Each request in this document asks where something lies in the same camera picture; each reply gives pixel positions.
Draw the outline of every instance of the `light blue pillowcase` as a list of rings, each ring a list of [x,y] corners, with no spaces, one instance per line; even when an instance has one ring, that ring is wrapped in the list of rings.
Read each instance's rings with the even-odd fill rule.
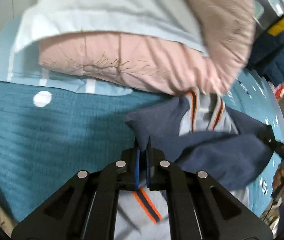
[[[15,54],[12,45],[20,20],[21,17],[10,20],[0,32],[0,81],[108,96],[123,96],[132,92],[131,88],[100,79],[72,76],[43,68],[38,64],[38,42]]]

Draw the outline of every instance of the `teal blanket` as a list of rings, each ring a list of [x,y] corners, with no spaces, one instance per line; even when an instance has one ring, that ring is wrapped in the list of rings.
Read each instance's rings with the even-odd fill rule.
[[[267,84],[250,73],[238,79],[225,103],[269,123],[276,138],[283,139],[283,117]],[[42,90],[52,100],[36,107],[34,95]],[[132,147],[134,133],[123,122],[126,113],[168,98],[136,90],[109,97],[0,82],[0,204],[23,220],[76,172],[101,170]],[[258,216],[270,201],[279,162],[274,155],[249,186],[250,209]]]

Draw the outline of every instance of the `orange stripe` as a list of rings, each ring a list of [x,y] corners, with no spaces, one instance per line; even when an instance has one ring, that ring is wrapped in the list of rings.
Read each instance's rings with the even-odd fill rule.
[[[223,101],[222,101],[222,99],[220,99],[221,100],[221,105],[220,105],[220,108],[219,108],[219,110],[218,110],[218,112],[217,112],[217,114],[216,114],[216,116],[215,116],[215,119],[214,119],[214,122],[213,122],[213,124],[212,124],[212,129],[211,130],[214,130],[214,128],[215,128],[215,126],[217,125],[217,123],[218,123],[218,121],[220,120],[220,116],[221,116],[221,109],[223,108]]]
[[[190,117],[191,117],[191,125],[192,125],[192,128],[191,128],[192,131],[191,132],[193,132],[194,131],[194,124],[193,124],[193,104],[194,104],[193,103],[193,95],[192,95],[191,92],[189,92],[188,94],[190,95],[190,98],[191,98],[191,101],[192,101],[192,103],[191,103],[191,108],[192,109],[190,109],[190,113],[191,113]]]
[[[220,117],[219,117],[219,120],[217,121],[217,123],[216,123],[216,125],[215,125],[215,126],[217,126],[217,125],[218,125],[218,123],[221,121],[221,119],[222,119],[222,115],[223,115],[223,111],[224,111],[224,108],[225,108],[225,103],[224,103],[224,101],[222,100],[222,109],[221,109]]]
[[[152,217],[152,215],[147,210],[146,206],[142,203],[142,201],[140,200],[138,194],[135,191],[132,191],[132,194],[135,197],[135,199],[138,201],[138,203],[140,204],[140,206],[142,207],[142,209],[144,210],[146,215],[149,217],[149,219],[151,219],[153,221],[153,223],[156,224],[156,221],[155,221],[154,217]]]
[[[160,220],[162,220],[162,216],[161,214],[158,212],[158,210],[156,209],[156,207],[154,206],[154,204],[152,203],[151,199],[149,198],[149,196],[147,195],[147,193],[145,192],[144,189],[140,189],[140,191],[142,192],[142,194],[144,195],[146,201],[149,203],[149,205],[152,207],[152,209],[154,210],[154,212],[157,214],[157,216],[159,217]]]
[[[195,114],[196,114],[196,111],[197,111],[197,109],[198,109],[198,102],[197,102],[197,96],[198,96],[198,95],[197,95],[195,89],[193,89],[192,91],[193,91],[194,94],[195,94],[195,98],[194,98],[194,100],[195,100],[195,109],[194,109],[194,113],[193,113],[194,119],[192,120],[192,121],[193,121],[193,122],[192,122],[192,128],[193,128],[193,131],[192,131],[192,132],[194,132],[194,131],[195,131]]]

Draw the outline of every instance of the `pink pillow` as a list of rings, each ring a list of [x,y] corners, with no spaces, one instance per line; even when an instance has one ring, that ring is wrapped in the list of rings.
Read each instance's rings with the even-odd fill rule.
[[[253,0],[187,0],[203,25],[210,57],[173,41],[113,32],[72,33],[39,42],[39,64],[140,90],[224,94],[246,65]]]

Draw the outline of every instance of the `white polka dot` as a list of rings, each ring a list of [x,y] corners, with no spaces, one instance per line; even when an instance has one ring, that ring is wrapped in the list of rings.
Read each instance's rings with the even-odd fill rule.
[[[52,94],[49,91],[43,90],[33,97],[33,103],[37,107],[44,107],[52,100]]]

